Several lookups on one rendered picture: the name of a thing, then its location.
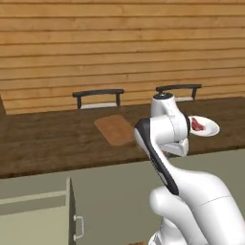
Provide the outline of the brown wooden cutting board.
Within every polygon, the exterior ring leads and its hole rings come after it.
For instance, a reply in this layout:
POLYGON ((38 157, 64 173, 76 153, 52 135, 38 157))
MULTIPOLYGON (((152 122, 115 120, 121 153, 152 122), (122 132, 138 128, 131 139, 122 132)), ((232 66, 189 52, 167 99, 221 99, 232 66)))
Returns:
POLYGON ((122 115, 99 118, 94 125, 112 146, 126 145, 134 141, 133 127, 122 115))

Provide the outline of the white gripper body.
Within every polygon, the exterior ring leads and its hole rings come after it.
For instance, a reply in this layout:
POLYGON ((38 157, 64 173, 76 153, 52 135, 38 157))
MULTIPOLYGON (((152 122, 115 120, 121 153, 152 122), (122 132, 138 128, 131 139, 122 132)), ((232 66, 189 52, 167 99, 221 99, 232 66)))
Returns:
POLYGON ((161 149, 169 154, 185 157, 189 152, 189 139, 188 138, 183 140, 163 139, 161 141, 161 149))

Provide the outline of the olive green open drawer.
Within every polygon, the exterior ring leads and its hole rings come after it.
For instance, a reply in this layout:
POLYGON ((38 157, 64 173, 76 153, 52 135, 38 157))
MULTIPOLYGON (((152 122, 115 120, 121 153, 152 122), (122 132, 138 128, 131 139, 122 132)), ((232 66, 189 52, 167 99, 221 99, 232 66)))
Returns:
POLYGON ((0 245, 77 245, 72 180, 65 190, 0 199, 0 245))

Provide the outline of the white round plate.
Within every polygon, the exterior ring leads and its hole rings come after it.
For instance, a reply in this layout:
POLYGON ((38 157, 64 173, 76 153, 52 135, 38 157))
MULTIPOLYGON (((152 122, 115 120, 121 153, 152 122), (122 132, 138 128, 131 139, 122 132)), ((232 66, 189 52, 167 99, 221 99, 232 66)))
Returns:
POLYGON ((213 120, 206 118, 206 117, 200 117, 200 116, 189 116, 189 121, 190 121, 190 133, 196 136, 200 137, 212 137, 215 136, 219 133, 220 127, 219 125, 214 122, 213 120), (202 131, 195 131, 191 128, 191 119, 195 118, 198 120, 199 123, 204 125, 206 127, 205 130, 202 131))

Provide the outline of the black-backed chair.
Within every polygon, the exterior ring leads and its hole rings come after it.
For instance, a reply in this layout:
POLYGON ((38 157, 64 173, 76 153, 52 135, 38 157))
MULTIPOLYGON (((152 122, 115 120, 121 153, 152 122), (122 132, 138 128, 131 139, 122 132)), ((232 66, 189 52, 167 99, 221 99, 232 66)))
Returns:
POLYGON ((102 107, 115 107, 121 106, 121 94, 124 93, 123 89, 100 89, 100 90, 88 90, 88 91, 79 91, 72 94, 73 98, 77 99, 78 109, 91 109, 91 108, 102 108, 102 107), (107 103, 96 103, 96 104, 87 104, 82 105, 82 97, 88 96, 97 96, 97 95, 114 95, 114 102, 107 103))
POLYGON ((156 91, 159 94, 162 94, 164 91, 167 90, 175 90, 175 89, 191 89, 191 96, 190 97, 182 97, 182 98, 175 98, 176 101, 195 101, 196 92, 199 88, 202 88, 202 84, 172 84, 172 85, 165 85, 165 86, 157 86, 156 91))

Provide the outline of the red raw meat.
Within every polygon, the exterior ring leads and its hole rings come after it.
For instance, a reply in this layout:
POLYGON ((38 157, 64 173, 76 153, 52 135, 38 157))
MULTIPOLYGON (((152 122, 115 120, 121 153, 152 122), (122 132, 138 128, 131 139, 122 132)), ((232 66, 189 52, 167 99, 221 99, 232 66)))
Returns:
POLYGON ((195 118, 191 119, 191 128, 195 131, 202 131, 206 129, 206 127, 199 123, 195 118))

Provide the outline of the olive green counter cabinet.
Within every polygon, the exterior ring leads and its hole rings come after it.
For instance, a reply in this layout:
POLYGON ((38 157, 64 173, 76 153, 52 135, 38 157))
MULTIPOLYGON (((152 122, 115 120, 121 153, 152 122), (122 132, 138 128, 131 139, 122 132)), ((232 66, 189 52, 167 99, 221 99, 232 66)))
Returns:
MULTIPOLYGON (((245 216, 245 149, 175 157, 174 166, 212 173, 230 189, 245 216)), ((85 221, 78 245, 147 242, 161 218, 149 207, 150 192, 162 185, 150 162, 94 167, 0 180, 0 198, 61 190, 73 182, 77 214, 85 221)))

